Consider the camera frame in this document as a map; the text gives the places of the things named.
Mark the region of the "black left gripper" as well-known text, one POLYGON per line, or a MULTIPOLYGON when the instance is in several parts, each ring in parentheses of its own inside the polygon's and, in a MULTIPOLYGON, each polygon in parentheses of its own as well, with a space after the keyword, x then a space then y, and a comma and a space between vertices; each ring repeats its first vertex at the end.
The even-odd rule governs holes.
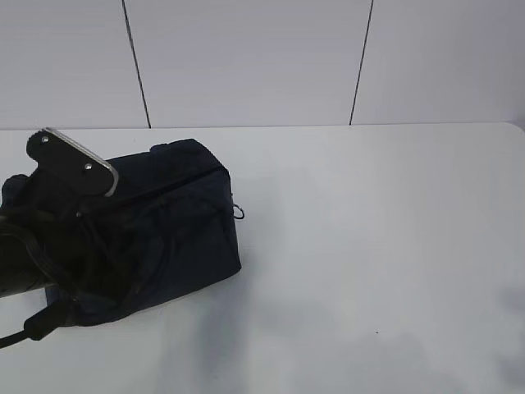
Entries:
POLYGON ((56 285, 74 294, 89 292, 116 302, 134 296, 139 277, 126 258, 110 251, 116 237, 96 231, 92 216, 99 208, 113 212, 120 201, 138 194, 139 182, 122 174, 114 194, 91 203, 87 215, 59 217, 24 199, 30 176, 11 178, 11 223, 20 230, 11 238, 12 293, 56 285))

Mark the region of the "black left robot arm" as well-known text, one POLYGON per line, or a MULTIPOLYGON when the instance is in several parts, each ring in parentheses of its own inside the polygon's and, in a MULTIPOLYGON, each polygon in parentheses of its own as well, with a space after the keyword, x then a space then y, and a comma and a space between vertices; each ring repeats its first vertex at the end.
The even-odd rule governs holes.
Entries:
POLYGON ((105 308, 126 301, 137 277, 117 251, 130 237, 119 235, 109 216, 141 191, 127 176, 111 196, 82 195, 41 169, 8 178, 2 186, 1 294, 55 285, 105 308))

